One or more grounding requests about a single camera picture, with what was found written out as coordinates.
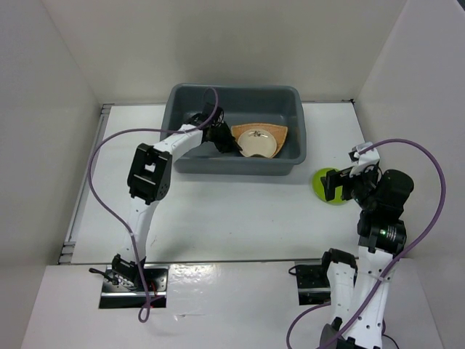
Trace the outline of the green round plate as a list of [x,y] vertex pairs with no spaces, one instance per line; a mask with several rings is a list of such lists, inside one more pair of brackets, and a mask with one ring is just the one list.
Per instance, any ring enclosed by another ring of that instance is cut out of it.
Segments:
[[332,167],[326,167],[326,168],[322,168],[322,169],[319,169],[318,171],[316,171],[314,173],[313,177],[312,177],[312,180],[311,180],[312,189],[314,191],[314,194],[323,203],[336,205],[336,206],[344,205],[344,204],[347,203],[347,201],[344,201],[344,200],[341,199],[341,196],[342,196],[342,187],[341,186],[339,186],[339,187],[337,187],[335,189],[335,198],[333,200],[331,200],[331,201],[326,200],[326,197],[325,197],[325,194],[324,194],[324,188],[323,188],[323,184],[322,184],[321,179],[323,177],[325,177],[326,173],[331,171],[331,170],[337,171],[337,169],[332,168]]

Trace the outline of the cream round plate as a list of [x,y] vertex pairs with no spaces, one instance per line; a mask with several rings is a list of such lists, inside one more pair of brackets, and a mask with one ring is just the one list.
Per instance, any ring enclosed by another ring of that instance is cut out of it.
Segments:
[[240,153],[245,157],[261,156],[271,159],[278,149],[275,137],[270,132],[260,128],[243,132],[238,138],[237,144],[241,148]]

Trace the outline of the orange woven triangular plate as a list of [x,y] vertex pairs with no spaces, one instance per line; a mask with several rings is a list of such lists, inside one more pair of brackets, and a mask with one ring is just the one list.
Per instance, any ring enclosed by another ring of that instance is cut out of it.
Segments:
[[264,129],[270,132],[275,137],[278,143],[278,149],[276,150],[274,156],[272,157],[274,158],[280,152],[281,148],[283,147],[286,141],[287,134],[288,134],[288,127],[277,125],[277,124],[250,123],[250,124],[241,124],[241,125],[232,126],[231,133],[232,133],[232,136],[238,141],[238,138],[243,132],[249,129],[254,129],[254,128]]

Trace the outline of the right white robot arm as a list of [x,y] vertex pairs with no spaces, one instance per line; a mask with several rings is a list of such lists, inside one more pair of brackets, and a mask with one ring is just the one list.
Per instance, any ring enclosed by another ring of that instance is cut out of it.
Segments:
[[357,175],[349,169],[332,169],[320,180],[326,200],[333,200],[341,188],[341,199],[352,199],[361,208],[358,255],[329,249],[318,268],[320,281],[331,288],[331,322],[323,327],[320,344],[381,348],[392,279],[382,273],[404,249],[407,236],[400,217],[414,189],[413,180],[395,169],[380,173],[376,165]]

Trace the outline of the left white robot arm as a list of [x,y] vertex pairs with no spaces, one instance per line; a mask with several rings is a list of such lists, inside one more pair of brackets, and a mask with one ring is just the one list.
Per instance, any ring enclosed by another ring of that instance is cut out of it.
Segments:
[[147,236],[155,209],[170,189],[173,163],[207,142],[221,153],[240,148],[224,121],[224,110],[216,103],[206,103],[200,113],[164,140],[137,146],[127,178],[129,237],[112,260],[113,277],[126,289],[134,291],[144,284]]

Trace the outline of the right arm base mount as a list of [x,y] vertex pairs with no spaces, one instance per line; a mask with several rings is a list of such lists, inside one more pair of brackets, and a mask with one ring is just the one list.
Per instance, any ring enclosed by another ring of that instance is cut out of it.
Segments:
[[320,260],[298,262],[288,269],[296,280],[299,305],[320,305],[331,301],[326,270]]

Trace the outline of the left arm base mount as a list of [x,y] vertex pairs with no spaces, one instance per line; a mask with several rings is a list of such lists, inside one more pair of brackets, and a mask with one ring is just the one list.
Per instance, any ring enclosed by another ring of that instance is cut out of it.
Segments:
[[[130,286],[118,279],[110,266],[105,271],[89,268],[92,274],[103,277],[99,309],[141,308],[145,304],[145,291],[141,284]],[[167,282],[169,269],[148,265],[144,269],[151,308],[165,308],[167,302]]]

